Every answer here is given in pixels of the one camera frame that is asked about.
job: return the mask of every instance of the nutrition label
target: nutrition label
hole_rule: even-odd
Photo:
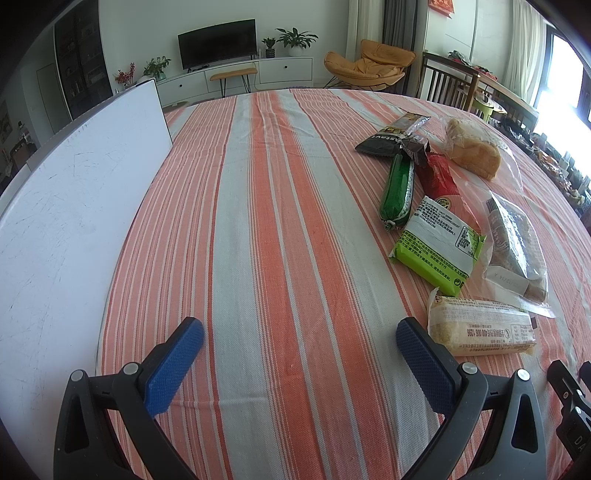
[[[472,272],[481,237],[434,200],[423,198],[405,231],[421,239],[460,271],[468,275]]]

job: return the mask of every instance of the red flowers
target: red flowers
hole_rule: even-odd
[[[122,72],[121,70],[119,71],[119,74],[117,76],[115,76],[115,80],[117,81],[117,83],[123,83],[126,87],[131,85],[131,83],[134,81],[134,73],[135,73],[135,63],[131,62],[129,64],[129,72]]]

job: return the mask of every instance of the red package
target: red package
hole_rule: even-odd
[[[425,195],[444,206],[480,235],[480,225],[460,195],[456,182],[453,181],[452,174],[449,172],[447,162],[445,155],[429,152],[427,153],[427,166],[415,166],[414,171],[423,185]]]

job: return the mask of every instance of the packaged food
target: packaged food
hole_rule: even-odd
[[[480,226],[474,214],[460,195],[456,182],[453,181],[452,174],[449,172],[447,158],[431,152],[426,155],[427,164],[424,167],[415,167],[425,195],[466,222],[475,232],[480,233]]]
[[[386,230],[400,228],[408,221],[413,201],[413,188],[414,162],[398,154],[390,165],[388,180],[379,204],[379,217],[384,222]]]
[[[495,193],[486,201],[486,208],[494,243],[485,277],[530,303],[545,303],[546,262],[527,215]]]
[[[418,166],[427,165],[427,153],[431,151],[429,140],[419,135],[411,135],[400,141],[402,153],[407,155]]]
[[[496,301],[429,295],[429,335],[452,355],[532,353],[534,329],[529,314]]]
[[[450,119],[446,134],[445,150],[450,160],[483,179],[494,178],[501,165],[499,138],[480,125],[476,118]]]
[[[445,295],[456,297],[485,237],[429,197],[423,197],[390,253]]]
[[[363,140],[355,150],[378,157],[393,157],[400,151],[401,139],[411,136],[430,118],[430,116],[407,112],[376,134]]]

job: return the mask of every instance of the bread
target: bread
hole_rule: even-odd
[[[501,153],[489,132],[473,121],[452,118],[446,127],[448,155],[459,166],[492,180],[501,165]]]

